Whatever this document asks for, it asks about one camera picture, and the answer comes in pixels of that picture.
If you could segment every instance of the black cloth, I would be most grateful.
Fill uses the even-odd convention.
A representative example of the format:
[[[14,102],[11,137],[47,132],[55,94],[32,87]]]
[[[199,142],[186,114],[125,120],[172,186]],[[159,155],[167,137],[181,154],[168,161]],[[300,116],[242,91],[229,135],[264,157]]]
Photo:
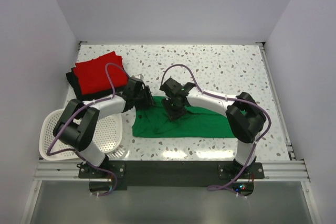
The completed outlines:
[[[96,100],[102,97],[106,97],[108,95],[111,95],[113,93],[112,88],[108,90],[102,90],[93,94],[82,94],[82,91],[80,90],[80,85],[77,76],[75,75],[73,68],[71,69],[71,72],[66,73],[67,80],[69,84],[72,86],[76,98],[80,101],[91,101]],[[121,92],[124,89],[125,86],[115,88],[116,92]]]

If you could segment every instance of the metal frame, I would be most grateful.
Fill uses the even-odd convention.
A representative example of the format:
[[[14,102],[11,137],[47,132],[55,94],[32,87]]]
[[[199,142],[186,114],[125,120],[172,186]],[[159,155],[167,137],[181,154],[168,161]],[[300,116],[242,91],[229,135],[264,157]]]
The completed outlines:
[[[286,138],[286,146],[290,157],[290,161],[261,161],[264,168],[265,178],[255,179],[255,181],[301,182],[302,190],[304,193],[304,197],[306,199],[306,203],[310,212],[312,222],[313,224],[320,224],[321,218],[318,213],[317,204],[311,192],[310,179],[307,172],[307,168],[304,161],[297,161],[295,159],[294,151],[288,136],[287,128],[281,111],[274,82],[270,74],[264,46],[261,43],[257,43],[256,45],[259,46],[262,60],[264,61],[265,64],[265,69],[269,80],[270,88],[275,100],[278,115],[280,117],[281,128]],[[20,224],[30,223],[38,199],[38,194],[40,192],[42,181],[74,181],[74,182],[102,181],[102,179],[79,179],[78,168],[76,167],[76,164],[78,163],[80,163],[79,159],[74,159],[70,161],[58,161],[58,162],[40,160],[38,162],[34,174],[33,184],[27,199],[26,207]],[[238,182],[246,182],[246,181],[247,181],[246,179],[238,180]]]

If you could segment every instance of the cable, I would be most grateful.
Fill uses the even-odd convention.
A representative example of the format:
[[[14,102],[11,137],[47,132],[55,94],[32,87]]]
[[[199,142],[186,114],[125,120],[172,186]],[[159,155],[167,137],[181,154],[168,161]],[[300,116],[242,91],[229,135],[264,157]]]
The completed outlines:
[[[253,147],[251,149],[251,152],[249,153],[248,157],[247,157],[247,160],[246,160],[246,163],[243,165],[243,167],[241,168],[241,170],[239,171],[239,173],[230,181],[228,182],[227,184],[223,185],[223,186],[220,186],[220,185],[211,185],[211,186],[208,186],[207,190],[209,191],[217,191],[217,190],[222,190],[222,189],[225,189],[225,190],[229,190],[229,191],[233,191],[234,193],[236,193],[234,190],[231,190],[231,188],[229,188],[230,185],[232,185],[233,182],[235,182],[240,176],[241,174],[244,172],[244,170],[246,169],[247,167],[247,164],[248,162],[250,161],[252,155],[253,155],[253,152],[254,150],[256,149],[256,146],[257,146],[257,143],[258,141],[263,137],[265,136],[265,134],[269,131],[269,129],[271,128],[271,124],[272,124],[272,121],[271,121],[271,117],[269,116],[269,114],[267,113],[266,110],[264,110],[262,107],[260,107],[259,105],[253,103],[253,102],[250,102],[250,101],[246,101],[246,100],[242,100],[242,99],[238,99],[238,98],[227,98],[227,97],[223,97],[223,96],[220,96],[220,95],[216,95],[216,94],[211,94],[209,92],[206,92],[204,90],[202,90],[202,88],[200,87],[200,85],[197,83],[196,81],[196,78],[194,76],[194,74],[192,73],[191,69],[189,67],[187,67],[186,65],[184,64],[175,64],[175,65],[171,65],[170,67],[168,67],[165,72],[163,73],[163,76],[162,76],[162,79],[161,79],[161,86],[163,84],[163,80],[164,80],[164,76],[166,75],[166,73],[168,72],[169,69],[173,68],[173,67],[177,67],[177,66],[180,66],[180,67],[183,67],[185,69],[188,70],[188,72],[190,73],[196,87],[198,88],[198,90],[202,93],[202,94],[206,94],[210,97],[214,97],[214,98],[219,98],[219,99],[223,99],[223,100],[227,100],[227,101],[237,101],[237,102],[242,102],[242,103],[247,103],[251,106],[254,106],[256,107],[257,109],[259,109],[267,118],[268,120],[268,125],[267,125],[267,128],[264,130],[264,132],[254,141],[253,143]]]
[[[82,159],[84,162],[86,162],[89,166],[91,166],[92,168],[96,169],[96,170],[100,170],[102,172],[105,172],[105,173],[108,173],[108,174],[111,174],[112,177],[114,177],[114,186],[110,188],[109,191],[99,195],[97,194],[97,196],[105,196],[105,195],[109,195],[110,193],[112,193],[112,191],[115,190],[115,188],[117,187],[117,176],[110,170],[106,170],[106,169],[102,169],[102,168],[99,168],[97,166],[94,166],[92,165],[90,162],[88,162],[87,160],[85,160],[85,158],[83,158],[82,156],[80,156],[80,154],[74,149],[74,148],[67,148],[67,149],[63,149],[63,150],[59,150],[59,151],[56,151],[56,152],[51,152],[52,148],[54,147],[55,143],[57,142],[57,140],[60,138],[60,136],[62,135],[62,133],[64,132],[64,130],[66,129],[66,127],[75,119],[75,117],[81,112],[83,111],[84,109],[86,109],[87,107],[91,106],[91,105],[94,105],[95,103],[99,103],[99,102],[104,102],[104,101],[108,101],[110,99],[113,99],[114,96],[115,96],[115,88],[114,88],[114,85],[113,85],[113,82],[110,78],[110,75],[109,75],[109,72],[108,72],[108,66],[110,65],[113,65],[113,66],[116,66],[118,67],[119,69],[121,69],[126,75],[127,77],[129,78],[129,74],[123,69],[121,68],[120,66],[114,64],[114,63],[107,63],[105,65],[105,73],[107,75],[107,78],[111,84],[111,87],[112,87],[112,97],[106,97],[106,98],[101,98],[101,99],[98,99],[96,100],[95,102],[90,102],[84,106],[82,106],[81,108],[79,108],[68,120],[67,122],[63,125],[63,127],[60,129],[60,131],[57,133],[57,135],[55,136],[54,140],[52,141],[52,143],[50,144],[50,146],[48,147],[48,150],[47,150],[47,155],[48,156],[52,156],[52,155],[56,155],[58,153],[62,153],[62,152],[67,152],[67,151],[73,151],[76,153],[76,155]]]

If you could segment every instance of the gray floor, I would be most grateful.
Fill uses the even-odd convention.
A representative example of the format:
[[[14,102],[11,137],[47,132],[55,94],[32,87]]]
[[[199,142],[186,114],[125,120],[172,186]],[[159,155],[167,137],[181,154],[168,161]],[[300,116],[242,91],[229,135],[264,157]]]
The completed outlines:
[[[88,182],[44,182],[32,223],[312,223],[297,183],[256,183],[247,199],[205,188],[130,187],[96,200]]]

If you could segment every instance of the stack of folded cloth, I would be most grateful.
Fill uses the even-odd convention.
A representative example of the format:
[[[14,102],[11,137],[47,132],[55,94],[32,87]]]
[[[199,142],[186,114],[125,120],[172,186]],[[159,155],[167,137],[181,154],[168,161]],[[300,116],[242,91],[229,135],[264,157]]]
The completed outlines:
[[[123,68],[121,56],[111,52],[97,59],[76,63],[76,67],[66,73],[78,100],[99,99],[112,94],[112,87],[105,73],[107,63],[114,63]],[[108,70],[116,92],[121,91],[127,84],[127,75],[113,65],[109,65]]]

